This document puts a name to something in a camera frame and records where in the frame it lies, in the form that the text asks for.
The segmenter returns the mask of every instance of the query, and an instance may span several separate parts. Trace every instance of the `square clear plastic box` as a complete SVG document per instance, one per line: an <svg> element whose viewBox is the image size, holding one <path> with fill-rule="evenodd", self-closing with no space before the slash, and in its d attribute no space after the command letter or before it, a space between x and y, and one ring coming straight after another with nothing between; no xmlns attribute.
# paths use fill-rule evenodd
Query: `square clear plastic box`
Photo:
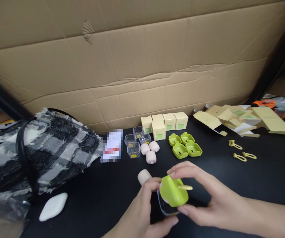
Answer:
<svg viewBox="0 0 285 238"><path fill-rule="evenodd" d="M151 141L151 136L149 133L141 133L138 135L140 144L149 144Z"/></svg>
<svg viewBox="0 0 285 238"><path fill-rule="evenodd" d="M127 153L130 158L138 158L141 155L139 142L132 142L127 145Z"/></svg>
<svg viewBox="0 0 285 238"><path fill-rule="evenodd" d="M138 135L143 133L143 127L134 127L133 133L135 134L136 138L138 138Z"/></svg>
<svg viewBox="0 0 285 238"><path fill-rule="evenodd" d="M128 145L129 143L132 143L132 142L136 142L136 135L134 134L126 135L124 142L125 142L125 145Z"/></svg>

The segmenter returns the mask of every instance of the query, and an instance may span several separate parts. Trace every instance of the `green plastic holder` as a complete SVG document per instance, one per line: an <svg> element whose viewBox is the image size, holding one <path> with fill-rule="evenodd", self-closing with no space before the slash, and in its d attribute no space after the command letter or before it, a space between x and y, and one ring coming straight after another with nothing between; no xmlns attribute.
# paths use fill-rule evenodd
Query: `green plastic holder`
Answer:
<svg viewBox="0 0 285 238"><path fill-rule="evenodd" d="M169 136L169 144L174 146L177 142L181 143L180 136L176 135L175 133L171 134L171 136Z"/></svg>
<svg viewBox="0 0 285 238"><path fill-rule="evenodd" d="M181 179L172 179L170 175L163 177L160 185L160 195L171 207L179 207L189 200L188 192L178 188L183 185Z"/></svg>
<svg viewBox="0 0 285 238"><path fill-rule="evenodd" d="M183 159L189 154L188 149L183 144L178 142L172 147L172 151L178 159Z"/></svg>
<svg viewBox="0 0 285 238"><path fill-rule="evenodd" d="M185 147L189 152L189 156L197 157L202 155L203 151L201 147L197 143L194 143L193 141L189 141L188 143L186 143Z"/></svg>
<svg viewBox="0 0 285 238"><path fill-rule="evenodd" d="M188 134L188 132L184 132L180 137L181 137L181 141L182 141L183 145L185 145L189 141L193 141L194 142L193 136Z"/></svg>

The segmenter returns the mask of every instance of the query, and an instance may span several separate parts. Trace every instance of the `yellow loop strap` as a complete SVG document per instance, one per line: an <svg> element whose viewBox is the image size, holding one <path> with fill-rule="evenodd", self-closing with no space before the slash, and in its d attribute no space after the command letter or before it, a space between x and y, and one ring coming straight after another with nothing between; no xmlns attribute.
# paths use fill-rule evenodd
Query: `yellow loop strap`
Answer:
<svg viewBox="0 0 285 238"><path fill-rule="evenodd" d="M233 154L233 157L234 158L236 158L236 159L239 159L239 160L241 160L241 161L243 161L243 162L246 162L247 161L247 159L244 157L244 156L241 156L241 155L237 155L237 154Z"/></svg>
<svg viewBox="0 0 285 238"><path fill-rule="evenodd" d="M228 146L230 146L230 147L233 146L233 147L235 147L236 149L243 149L243 147L241 147L241 146L235 144L235 140L229 140L228 142L229 142Z"/></svg>
<svg viewBox="0 0 285 238"><path fill-rule="evenodd" d="M248 157L248 158L252 158L252 159L257 159L256 156L254 156L253 154L249 154L249 153L245 153L245 152L242 152L243 156L244 157Z"/></svg>
<svg viewBox="0 0 285 238"><path fill-rule="evenodd" d="M184 190L192 190L193 189L193 187L191 187L189 185L178 185L178 188L184 189Z"/></svg>

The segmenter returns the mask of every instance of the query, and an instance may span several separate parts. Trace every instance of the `white soap bar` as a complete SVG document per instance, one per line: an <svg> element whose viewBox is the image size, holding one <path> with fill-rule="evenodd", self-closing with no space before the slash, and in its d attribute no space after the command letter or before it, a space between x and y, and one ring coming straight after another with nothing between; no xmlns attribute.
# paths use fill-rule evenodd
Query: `white soap bar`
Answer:
<svg viewBox="0 0 285 238"><path fill-rule="evenodd" d="M146 153L146 161L148 164L154 164L157 162L156 154L153 151L148 151Z"/></svg>
<svg viewBox="0 0 285 238"><path fill-rule="evenodd" d="M160 149L158 143L155 142L155 141L150 142L149 148L150 148L151 151L153 151L153 152L155 152L155 153L158 152L159 149Z"/></svg>
<svg viewBox="0 0 285 238"><path fill-rule="evenodd" d="M140 185L142 186L144 182L146 182L147 179L151 178L151 175L148 172L148 170L144 169L139 172L137 178L138 178Z"/></svg>
<svg viewBox="0 0 285 238"><path fill-rule="evenodd" d="M148 151L150 151L149 145L148 145L148 144L142 144L142 145L140 146L140 151L141 151L141 153L142 153L143 155L146 155L146 153L147 153Z"/></svg>
<svg viewBox="0 0 285 238"><path fill-rule="evenodd" d="M67 199L67 193L61 193L50 198L44 205L39 217L39 221L46 221L62 212Z"/></svg>

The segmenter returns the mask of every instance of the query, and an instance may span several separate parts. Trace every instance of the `pink egg-shaped object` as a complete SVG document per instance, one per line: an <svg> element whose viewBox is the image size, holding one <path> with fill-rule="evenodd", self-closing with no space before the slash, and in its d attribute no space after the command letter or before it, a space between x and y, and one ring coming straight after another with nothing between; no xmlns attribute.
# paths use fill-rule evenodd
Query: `pink egg-shaped object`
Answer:
<svg viewBox="0 0 285 238"><path fill-rule="evenodd" d="M146 155L146 153L147 153L148 151L150 151L149 145L148 145L148 144L142 144L142 145L140 146L140 151L141 151L141 153L142 153L143 155Z"/></svg>
<svg viewBox="0 0 285 238"><path fill-rule="evenodd" d="M160 149L158 143L155 142L155 141L152 141L152 142L149 143L149 148L150 148L151 151L153 151L155 153L158 152L159 149Z"/></svg>
<svg viewBox="0 0 285 238"><path fill-rule="evenodd" d="M156 154L155 152L153 151L148 151L146 153L146 161L148 164L154 164L157 162L157 157L156 157Z"/></svg>
<svg viewBox="0 0 285 238"><path fill-rule="evenodd" d="M142 186L144 182L146 182L147 179L151 178L151 175L148 172L148 170L144 169L139 172L137 178L138 178L140 185Z"/></svg>

